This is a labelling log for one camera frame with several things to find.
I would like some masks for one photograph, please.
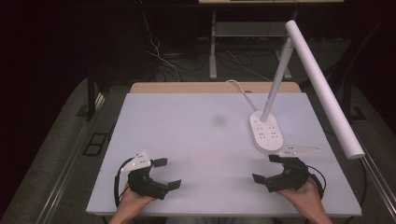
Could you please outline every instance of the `background desk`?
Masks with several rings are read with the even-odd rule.
[[[269,91],[271,83],[241,85],[254,91],[249,98],[263,107],[267,95],[263,91]],[[360,215],[359,204],[306,95],[294,83],[282,83],[281,90],[288,92],[276,97],[273,114],[285,144],[322,148],[302,160],[326,176],[328,187],[323,203],[327,212],[331,216]],[[143,209],[142,216],[297,216],[289,202],[252,179],[252,173],[271,176],[283,170],[254,147],[248,127],[253,111],[234,83],[133,85],[132,94],[127,95],[120,112],[87,212],[114,213],[114,175],[125,160],[145,149],[154,160],[168,158],[168,165],[152,169],[150,175],[154,180],[167,183],[182,179],[182,184],[180,189],[169,192],[165,200]],[[120,188],[126,176],[121,175]]]

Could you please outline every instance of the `gray carpet floor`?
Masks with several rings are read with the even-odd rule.
[[[233,44],[218,43],[218,79],[226,81],[265,81],[272,80],[277,67],[274,54],[281,42],[273,39],[256,41],[245,48]],[[309,41],[319,66],[326,69],[337,62],[348,46],[347,41],[323,40]],[[211,81],[208,74],[208,48],[200,50],[195,57],[184,57],[179,54],[164,55],[184,81]],[[152,81],[177,81],[171,66],[159,65]],[[297,83],[307,80],[306,73],[298,56],[294,53],[289,69],[292,79]],[[92,188],[106,153],[109,136],[117,122],[125,94],[131,88],[122,83],[115,83],[110,92],[103,93],[97,104],[97,112],[91,121],[81,116],[87,105],[86,80],[81,82],[70,95],[64,109],[53,124],[42,148],[38,152],[28,174],[20,185],[17,194],[6,211],[1,223],[104,223],[101,217],[85,212]],[[314,107],[323,130],[332,146],[346,178],[358,200],[366,190],[362,204],[362,217],[353,218],[350,223],[394,223],[394,219],[385,206],[382,197],[375,187],[375,182],[368,176],[364,184],[363,169],[359,160],[348,161],[335,138],[330,123],[327,121],[312,87],[303,89]],[[358,107],[365,119],[353,120],[352,126],[370,152],[382,176],[391,189],[396,189],[396,179],[392,171],[396,170],[396,137],[375,109],[366,100],[360,90],[352,91],[352,105]],[[82,155],[93,136],[105,138],[101,153],[97,157]],[[283,223],[304,223],[302,217],[280,218]],[[334,223],[345,223],[346,217],[334,218]]]

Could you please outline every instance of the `person's left hand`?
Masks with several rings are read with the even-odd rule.
[[[122,194],[116,214],[111,218],[109,224],[128,223],[128,221],[136,217],[140,210],[142,210],[148,203],[155,200],[155,198],[151,198],[149,196],[140,196],[130,189],[125,190]]]

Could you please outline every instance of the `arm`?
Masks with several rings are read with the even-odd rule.
[[[120,205],[116,214],[111,218],[109,224],[126,224],[129,220],[137,216],[147,204],[154,201],[154,198],[148,196],[139,196],[135,192],[127,189],[122,195]]]
[[[277,192],[288,199],[297,211],[314,224],[332,223],[324,210],[314,181],[309,178],[298,190],[283,189]]]

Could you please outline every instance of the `white desk lamp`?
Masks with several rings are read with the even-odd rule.
[[[363,149],[347,122],[347,118],[335,99],[326,78],[323,76],[295,21],[287,22],[286,30],[290,37],[282,49],[279,67],[276,70],[276,77],[266,100],[264,110],[256,111],[250,116],[250,126],[256,148],[263,153],[273,154],[283,146],[283,136],[275,117],[270,111],[283,74],[289,63],[290,56],[294,48],[296,48],[304,69],[334,129],[335,135],[346,154],[346,158],[353,160],[363,157]]]

